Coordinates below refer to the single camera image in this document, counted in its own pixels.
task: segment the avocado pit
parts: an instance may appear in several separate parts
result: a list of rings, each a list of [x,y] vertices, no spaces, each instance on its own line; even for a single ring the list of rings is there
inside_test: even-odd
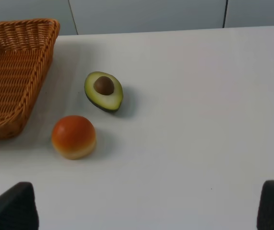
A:
[[[96,92],[107,96],[114,92],[114,84],[109,77],[101,76],[94,82],[94,89]]]

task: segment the white tabletop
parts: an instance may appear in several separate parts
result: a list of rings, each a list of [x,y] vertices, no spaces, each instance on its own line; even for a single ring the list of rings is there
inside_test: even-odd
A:
[[[118,78],[111,115],[88,73]],[[70,161],[50,135],[66,115],[96,127]],[[256,229],[274,179],[274,27],[61,36],[24,132],[0,141],[0,194],[33,183],[41,230]]]

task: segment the avocado half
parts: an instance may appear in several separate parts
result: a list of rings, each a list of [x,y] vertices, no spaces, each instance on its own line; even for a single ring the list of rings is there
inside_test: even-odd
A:
[[[84,91],[92,104],[106,112],[116,112],[123,100],[120,82],[108,73],[90,73],[85,79]]]

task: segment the brown wicker basket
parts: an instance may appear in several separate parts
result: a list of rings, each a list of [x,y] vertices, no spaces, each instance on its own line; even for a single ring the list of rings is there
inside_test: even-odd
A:
[[[0,22],[0,139],[26,125],[52,61],[59,22]]]

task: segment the orange bun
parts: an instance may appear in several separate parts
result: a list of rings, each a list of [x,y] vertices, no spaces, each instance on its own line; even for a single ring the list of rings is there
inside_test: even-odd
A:
[[[66,116],[56,123],[51,141],[63,157],[70,160],[79,159],[94,150],[95,129],[83,116]]]

